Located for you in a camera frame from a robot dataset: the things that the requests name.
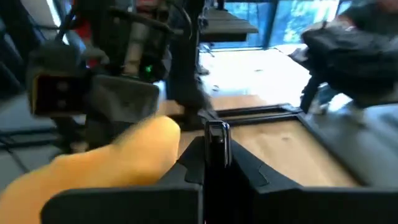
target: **desk surface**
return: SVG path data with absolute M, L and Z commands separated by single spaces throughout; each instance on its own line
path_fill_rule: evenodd
M 214 98 L 216 110 L 264 106 L 258 96 Z M 159 114 L 181 113 L 175 102 L 160 104 Z M 182 133 L 180 153 L 203 131 Z M 304 186 L 352 187 L 354 179 L 296 121 L 241 126 L 232 129 L 232 137 L 255 156 Z

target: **yellow object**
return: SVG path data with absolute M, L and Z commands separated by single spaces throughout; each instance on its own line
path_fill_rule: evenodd
M 64 190 L 154 184 L 175 164 L 179 140 L 179 126 L 161 116 L 127 130 L 105 147 L 59 156 L 4 190 L 0 224 L 39 224 L 45 203 Z

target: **floor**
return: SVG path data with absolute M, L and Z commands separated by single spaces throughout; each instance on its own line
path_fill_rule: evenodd
M 309 74 L 306 69 L 297 65 L 284 55 L 294 50 L 292 46 L 284 46 L 279 49 L 283 53 L 278 50 L 270 49 L 265 51 L 213 52 L 213 55 L 202 54 L 200 59 L 201 63 L 211 71 L 209 75 L 201 77 L 204 82 L 205 90 L 213 97 L 226 95 L 259 95 L 269 104 L 291 103 L 297 106 L 299 104 L 302 88 L 309 79 Z M 164 89 L 162 83 L 158 83 L 158 85 L 161 89 Z M 338 95 L 331 104 L 331 110 L 340 109 L 347 101 L 349 101 L 349 98 Z M 13 103 L 0 106 L 0 120 L 1 131 L 8 131 L 13 128 L 52 125 L 49 120 L 34 119 L 29 114 L 27 102 L 24 99 L 19 100 L 16 104 Z M 335 140 L 338 142 L 339 138 L 342 138 L 342 136 L 336 135 L 336 133 L 340 132 L 335 128 L 328 128 L 330 125 L 326 125 L 326 123 L 330 124 L 335 121 L 336 119 L 319 122 L 325 123 L 323 126 L 325 127 L 323 128 L 325 133 L 329 135 L 334 134 Z M 398 118 L 392 118 L 390 121 L 389 123 L 391 124 L 394 124 L 395 121 L 398 123 Z M 371 131 L 380 134 L 385 130 L 391 130 L 391 127 L 388 129 L 388 127 L 380 128 L 378 126 Z M 364 131 L 359 133 L 362 135 L 361 138 L 366 139 L 369 137 L 369 134 L 364 133 Z M 382 139 L 383 142 L 395 142 L 396 145 L 398 145 L 394 137 L 395 134 L 396 132 L 391 132 L 385 136 L 383 135 L 380 139 Z M 380 147 L 387 147 L 384 143 L 380 143 L 380 145 Z M 37 148 L 37 150 L 17 150 L 16 153 L 22 158 L 28 168 L 35 169 L 47 164 L 49 158 L 57 151 L 57 148 L 49 146 L 40 147 Z M 377 151 L 372 150 L 372 147 L 368 149 L 368 151 L 371 153 L 361 155 L 361 159 L 364 162 L 370 161 L 370 158 L 376 157 L 377 155 Z M 335 152 L 335 154 L 342 155 L 342 157 L 347 160 L 347 156 L 352 157 L 352 155 L 347 155 L 347 152 L 350 152 L 349 149 L 341 149 Z M 372 171 L 372 169 L 374 170 L 375 167 L 384 166 L 389 175 L 379 175 L 379 177 L 376 177 L 377 173 L 373 173 L 371 174 L 373 178 L 369 180 L 369 184 L 383 185 L 388 183 L 390 181 L 389 179 L 391 179 L 390 176 L 398 172 L 398 154 L 395 151 L 391 151 L 383 154 L 383 156 L 388 157 L 390 162 L 397 161 L 397 165 L 385 167 L 389 166 L 389 164 L 383 163 L 383 160 L 376 160 L 370 162 L 370 167 L 357 167 L 356 172 L 367 176 L 369 171 Z M 5 152 L 0 152 L 0 190 L 5 188 L 9 182 L 21 174 L 22 171 L 18 169 L 10 155 Z

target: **green light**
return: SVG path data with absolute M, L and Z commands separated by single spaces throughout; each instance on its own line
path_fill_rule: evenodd
M 150 73 L 150 72 L 152 71 L 152 66 L 151 66 L 151 65 L 146 66 L 146 67 L 145 67 L 145 71 L 146 71 L 147 73 Z

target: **black bag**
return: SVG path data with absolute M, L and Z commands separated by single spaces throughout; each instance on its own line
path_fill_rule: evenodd
M 398 39 L 341 27 L 309 30 L 302 37 L 308 58 L 333 88 L 382 88 L 398 79 Z

